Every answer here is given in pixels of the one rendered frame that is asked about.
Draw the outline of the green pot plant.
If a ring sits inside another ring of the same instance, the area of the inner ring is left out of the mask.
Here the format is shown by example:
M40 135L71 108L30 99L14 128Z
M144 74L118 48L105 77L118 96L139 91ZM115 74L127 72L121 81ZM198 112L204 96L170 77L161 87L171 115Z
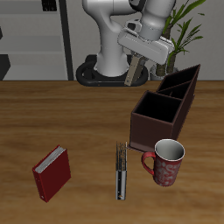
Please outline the green pot plant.
M195 26L191 31L187 31L192 19L190 18L188 21L184 21L183 24L179 23L184 16L194 8L202 5L206 0L196 0L192 3L189 3L189 1L186 0L178 10L174 8L171 15L166 19L162 36L174 44L174 50L163 65L156 64L151 67L150 79L152 81L161 81L167 74L177 72L178 69L174 67L176 56L179 53L187 53L185 47L192 41L202 39L202 36L197 36L197 33L200 31L200 24ZM178 27L179 33L177 39L171 37L171 31L175 25Z

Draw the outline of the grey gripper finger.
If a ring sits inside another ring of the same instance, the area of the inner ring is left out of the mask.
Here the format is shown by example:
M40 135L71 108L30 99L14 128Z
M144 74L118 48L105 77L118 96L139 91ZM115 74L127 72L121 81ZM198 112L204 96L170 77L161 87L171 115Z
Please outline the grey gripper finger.
M137 75L140 75L143 68L144 68L144 64L146 63L148 59L145 58L145 57L141 57L138 59L138 62L137 62L137 67L136 67L136 74Z
M132 61L130 63L129 71L127 73L124 84L126 86L131 86L138 79L140 73L141 73L140 58L134 55L132 57Z

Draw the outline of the dark brown desk caddy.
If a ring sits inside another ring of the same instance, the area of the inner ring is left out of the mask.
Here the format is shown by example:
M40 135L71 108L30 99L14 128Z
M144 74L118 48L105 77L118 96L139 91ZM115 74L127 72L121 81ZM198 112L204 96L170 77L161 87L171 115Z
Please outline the dark brown desk caddy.
M129 147L154 151L161 139L177 140L192 105L200 65L166 75L156 92L145 91L131 112Z

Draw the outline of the grey shelf unit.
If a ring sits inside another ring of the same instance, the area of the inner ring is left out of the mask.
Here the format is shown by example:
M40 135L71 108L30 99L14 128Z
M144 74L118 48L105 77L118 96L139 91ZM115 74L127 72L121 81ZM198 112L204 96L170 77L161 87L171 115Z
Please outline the grey shelf unit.
M0 81L74 78L67 0L43 11L41 0L0 0Z

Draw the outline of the thin dark grey book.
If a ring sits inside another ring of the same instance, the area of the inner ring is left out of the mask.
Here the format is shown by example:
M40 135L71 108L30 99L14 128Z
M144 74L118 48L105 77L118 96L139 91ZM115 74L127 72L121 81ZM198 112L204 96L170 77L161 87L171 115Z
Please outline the thin dark grey book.
M127 144L116 144L115 198L125 200L127 181Z

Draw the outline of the red book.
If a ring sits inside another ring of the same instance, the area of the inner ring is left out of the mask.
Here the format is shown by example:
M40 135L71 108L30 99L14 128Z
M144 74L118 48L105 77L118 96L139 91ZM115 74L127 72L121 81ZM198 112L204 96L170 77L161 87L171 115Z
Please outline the red book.
M32 173L39 197L48 202L71 178L67 149L58 145L32 168Z

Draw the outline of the small black shelf item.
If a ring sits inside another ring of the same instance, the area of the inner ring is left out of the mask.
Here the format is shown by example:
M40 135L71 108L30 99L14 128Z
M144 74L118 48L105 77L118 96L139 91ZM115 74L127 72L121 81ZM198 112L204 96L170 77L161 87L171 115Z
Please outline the small black shelf item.
M56 0L41 0L43 11L56 11Z

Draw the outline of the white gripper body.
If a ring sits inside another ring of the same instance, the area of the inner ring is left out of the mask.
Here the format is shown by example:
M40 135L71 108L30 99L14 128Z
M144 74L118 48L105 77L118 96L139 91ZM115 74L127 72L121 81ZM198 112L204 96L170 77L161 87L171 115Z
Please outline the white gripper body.
M145 40L129 28L122 29L118 35L118 43L160 65L167 61L169 54L174 50L174 44L169 39L160 37L155 41Z

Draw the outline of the red patterned mug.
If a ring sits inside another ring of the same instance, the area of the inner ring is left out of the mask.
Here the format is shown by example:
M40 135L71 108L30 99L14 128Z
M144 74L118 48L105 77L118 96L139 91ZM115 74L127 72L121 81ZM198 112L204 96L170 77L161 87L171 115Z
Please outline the red patterned mug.
M184 156L185 148L181 143L172 139L162 139L155 144L153 152L147 151L142 155L141 162L158 185L171 186L176 180ZM146 158L154 160L152 169L144 162Z

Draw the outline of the flat black base plate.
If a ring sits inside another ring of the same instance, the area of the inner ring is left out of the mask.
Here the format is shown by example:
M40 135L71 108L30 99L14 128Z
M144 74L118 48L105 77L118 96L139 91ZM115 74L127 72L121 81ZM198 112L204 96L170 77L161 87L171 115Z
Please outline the flat black base plate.
M85 62L77 68L76 79L81 85L87 87L124 87L128 72L117 77L103 76L94 70L96 61L96 54L90 54L86 57ZM148 80L148 77L148 70L144 66L140 77L131 86L142 86Z

